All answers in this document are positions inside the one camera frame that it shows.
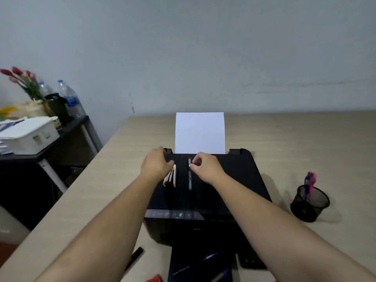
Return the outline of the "person's right hand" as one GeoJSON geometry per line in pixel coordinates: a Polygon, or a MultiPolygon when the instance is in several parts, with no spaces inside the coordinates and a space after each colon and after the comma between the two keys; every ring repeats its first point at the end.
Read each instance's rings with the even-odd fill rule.
{"type": "Polygon", "coordinates": [[[191,169],[191,171],[193,171],[202,181],[209,185],[216,186],[218,182],[226,176],[217,157],[214,155],[198,152],[191,162],[201,162],[201,166],[199,168],[191,169]]]}

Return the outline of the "person's left hand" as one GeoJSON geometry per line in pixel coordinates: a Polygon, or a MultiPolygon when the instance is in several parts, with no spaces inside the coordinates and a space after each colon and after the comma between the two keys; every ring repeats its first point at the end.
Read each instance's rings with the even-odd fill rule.
{"type": "Polygon", "coordinates": [[[165,178],[170,171],[164,171],[166,151],[162,146],[153,148],[143,160],[140,176],[148,182],[158,183],[165,178]]]}

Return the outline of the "person's right forearm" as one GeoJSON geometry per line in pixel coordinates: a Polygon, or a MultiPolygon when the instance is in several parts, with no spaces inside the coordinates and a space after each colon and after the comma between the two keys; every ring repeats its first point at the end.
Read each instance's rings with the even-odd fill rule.
{"type": "Polygon", "coordinates": [[[371,271],[225,173],[212,185],[278,282],[376,282],[371,271]]]}

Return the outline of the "person's left forearm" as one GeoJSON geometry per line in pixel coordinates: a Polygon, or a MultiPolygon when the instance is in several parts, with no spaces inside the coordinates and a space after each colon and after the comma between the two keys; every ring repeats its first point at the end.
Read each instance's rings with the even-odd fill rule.
{"type": "Polygon", "coordinates": [[[34,282],[120,282],[153,191],[165,175],[141,173],[34,282]]]}

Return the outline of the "white paper sheet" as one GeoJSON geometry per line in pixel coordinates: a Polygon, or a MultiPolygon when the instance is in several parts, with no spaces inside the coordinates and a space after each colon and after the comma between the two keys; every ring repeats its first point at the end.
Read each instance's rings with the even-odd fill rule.
{"type": "Polygon", "coordinates": [[[176,113],[174,151],[177,154],[225,154],[224,113],[176,113]]]}

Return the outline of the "black printer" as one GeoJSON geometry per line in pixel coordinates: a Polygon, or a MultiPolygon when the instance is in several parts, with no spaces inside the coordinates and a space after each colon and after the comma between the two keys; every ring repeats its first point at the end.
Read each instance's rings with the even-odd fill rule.
{"type": "Polygon", "coordinates": [[[160,181],[154,189],[144,216],[150,237],[159,244],[172,247],[167,282],[210,282],[230,269],[226,280],[233,282],[231,268],[236,257],[248,270],[267,270],[228,210],[219,193],[192,175],[192,191],[188,187],[188,158],[193,154],[173,153],[165,148],[166,161],[176,164],[176,187],[164,187],[160,181]],[[209,261],[198,264],[176,276],[174,272],[207,255],[219,252],[209,261]]]}

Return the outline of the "black marker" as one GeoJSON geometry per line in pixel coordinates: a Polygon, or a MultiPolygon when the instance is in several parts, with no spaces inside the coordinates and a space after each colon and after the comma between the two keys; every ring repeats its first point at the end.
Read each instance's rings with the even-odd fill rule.
{"type": "Polygon", "coordinates": [[[144,254],[144,249],[138,247],[130,257],[130,260],[125,268],[124,275],[130,270],[130,268],[138,261],[138,259],[144,254]]]}

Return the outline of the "pink and blue pen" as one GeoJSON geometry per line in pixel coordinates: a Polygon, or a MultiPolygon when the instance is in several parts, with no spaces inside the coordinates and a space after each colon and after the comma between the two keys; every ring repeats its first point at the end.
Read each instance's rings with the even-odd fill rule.
{"type": "Polygon", "coordinates": [[[314,172],[309,171],[304,180],[304,200],[309,203],[314,191],[314,185],[317,181],[317,175],[314,172]]]}

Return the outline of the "large clear water bottle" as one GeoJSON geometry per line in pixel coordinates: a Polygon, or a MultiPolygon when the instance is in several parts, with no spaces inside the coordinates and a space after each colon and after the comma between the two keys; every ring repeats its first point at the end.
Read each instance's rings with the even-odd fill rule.
{"type": "Polygon", "coordinates": [[[63,80],[58,80],[58,93],[66,100],[68,114],[74,118],[86,116],[86,112],[76,92],[63,80]]]}

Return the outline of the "black mesh pen holder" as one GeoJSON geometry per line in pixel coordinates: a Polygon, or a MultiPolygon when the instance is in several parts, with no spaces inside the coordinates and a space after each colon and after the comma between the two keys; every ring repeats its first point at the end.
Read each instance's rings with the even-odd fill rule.
{"type": "Polygon", "coordinates": [[[300,185],[290,204],[292,214],[299,220],[313,223],[322,211],[330,206],[329,197],[321,190],[313,187],[311,193],[306,194],[307,185],[300,185]]]}

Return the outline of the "black bag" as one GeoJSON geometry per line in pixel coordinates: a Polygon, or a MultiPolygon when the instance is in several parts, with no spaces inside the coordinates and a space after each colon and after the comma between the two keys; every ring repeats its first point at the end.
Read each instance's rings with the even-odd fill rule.
{"type": "Polygon", "coordinates": [[[60,96],[58,93],[52,93],[45,96],[45,99],[49,108],[59,118],[62,126],[66,126],[68,123],[74,120],[74,117],[68,113],[68,109],[66,107],[68,102],[65,98],[60,96]]]}

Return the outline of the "white plastic box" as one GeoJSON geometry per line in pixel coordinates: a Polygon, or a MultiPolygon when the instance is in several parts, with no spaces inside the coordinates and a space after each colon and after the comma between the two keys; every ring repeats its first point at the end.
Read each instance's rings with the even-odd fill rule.
{"type": "Polygon", "coordinates": [[[50,117],[26,118],[0,132],[0,143],[15,155],[36,155],[60,137],[50,117]]]}

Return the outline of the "black side table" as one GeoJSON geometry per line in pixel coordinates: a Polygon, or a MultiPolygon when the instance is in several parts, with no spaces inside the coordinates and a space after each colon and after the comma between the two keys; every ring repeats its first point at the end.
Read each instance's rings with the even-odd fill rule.
{"type": "Polygon", "coordinates": [[[58,130],[59,138],[36,155],[0,155],[0,206],[32,231],[62,196],[41,166],[48,163],[69,188],[96,156],[97,135],[88,116],[58,130]]]}

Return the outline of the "small clear water bottle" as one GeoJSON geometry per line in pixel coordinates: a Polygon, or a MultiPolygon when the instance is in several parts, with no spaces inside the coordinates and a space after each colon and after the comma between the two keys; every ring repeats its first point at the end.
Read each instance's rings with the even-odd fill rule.
{"type": "Polygon", "coordinates": [[[43,97],[47,98],[49,95],[54,93],[53,89],[51,89],[50,86],[47,85],[45,82],[38,81],[38,85],[39,85],[39,88],[40,88],[40,94],[43,97]]]}

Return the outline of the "cream woven basket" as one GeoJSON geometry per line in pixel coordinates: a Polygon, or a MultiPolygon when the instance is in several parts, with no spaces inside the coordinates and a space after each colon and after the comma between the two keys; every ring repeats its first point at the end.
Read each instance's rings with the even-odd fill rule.
{"type": "Polygon", "coordinates": [[[5,119],[12,120],[49,116],[41,100],[14,103],[10,106],[0,108],[0,115],[5,119]]]}

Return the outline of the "red tulip bouquet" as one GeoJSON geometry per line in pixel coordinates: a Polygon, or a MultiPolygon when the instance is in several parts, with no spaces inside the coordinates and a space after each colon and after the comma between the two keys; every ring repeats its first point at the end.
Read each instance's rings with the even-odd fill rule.
{"type": "Polygon", "coordinates": [[[9,80],[21,87],[31,100],[46,102],[34,73],[13,66],[11,70],[0,69],[0,74],[8,76],[9,80]]]}

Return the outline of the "stack of papers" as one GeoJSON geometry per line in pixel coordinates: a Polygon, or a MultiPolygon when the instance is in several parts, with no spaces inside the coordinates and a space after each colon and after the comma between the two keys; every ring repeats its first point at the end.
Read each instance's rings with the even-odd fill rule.
{"type": "MultiPolygon", "coordinates": [[[[21,119],[16,119],[16,120],[11,120],[11,119],[6,119],[4,121],[0,121],[0,133],[9,127],[12,127],[22,121],[24,121],[26,118],[21,118],[21,119]]],[[[9,148],[2,142],[0,139],[0,155],[7,155],[12,153],[9,148]]]]}

